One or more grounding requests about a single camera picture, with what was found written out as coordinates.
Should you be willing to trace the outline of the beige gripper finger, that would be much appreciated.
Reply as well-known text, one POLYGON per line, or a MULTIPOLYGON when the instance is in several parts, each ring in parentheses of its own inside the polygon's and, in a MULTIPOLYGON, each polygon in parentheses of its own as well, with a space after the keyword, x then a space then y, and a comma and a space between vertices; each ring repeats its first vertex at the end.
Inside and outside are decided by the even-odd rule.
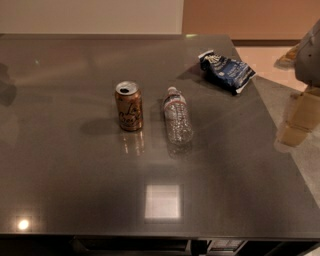
POLYGON ((290 147, 299 146, 319 124, 320 88, 307 87, 303 92, 290 95, 277 141, 290 147))
POLYGON ((298 49, 298 44, 290 48, 284 55, 276 60, 275 66, 282 69, 292 69, 295 65, 298 49))

